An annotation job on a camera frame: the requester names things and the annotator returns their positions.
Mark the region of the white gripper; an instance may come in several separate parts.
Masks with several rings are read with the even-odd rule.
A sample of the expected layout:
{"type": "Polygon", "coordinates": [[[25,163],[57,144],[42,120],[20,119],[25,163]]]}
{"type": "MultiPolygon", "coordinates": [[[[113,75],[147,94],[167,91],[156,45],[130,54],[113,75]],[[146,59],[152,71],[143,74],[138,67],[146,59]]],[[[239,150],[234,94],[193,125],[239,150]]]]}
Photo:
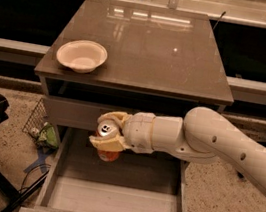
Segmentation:
{"type": "Polygon", "coordinates": [[[124,111],[102,114],[97,119],[98,123],[110,123],[123,129],[124,137],[120,135],[111,138],[90,136],[90,142],[96,149],[102,151],[122,152],[130,148],[138,154],[151,154],[153,153],[151,135],[155,117],[154,113],[142,112],[135,113],[131,117],[124,111]]]}

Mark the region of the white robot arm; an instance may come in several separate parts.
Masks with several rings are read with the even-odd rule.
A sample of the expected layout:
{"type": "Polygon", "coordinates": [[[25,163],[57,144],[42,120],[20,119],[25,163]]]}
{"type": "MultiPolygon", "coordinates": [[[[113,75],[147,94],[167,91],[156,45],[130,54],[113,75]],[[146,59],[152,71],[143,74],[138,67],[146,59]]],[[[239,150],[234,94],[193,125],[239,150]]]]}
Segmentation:
{"type": "Polygon", "coordinates": [[[212,109],[195,107],[183,118],[115,111],[97,123],[97,134],[89,139],[102,152],[165,152],[198,164],[220,157],[266,196],[266,147],[212,109]]]}

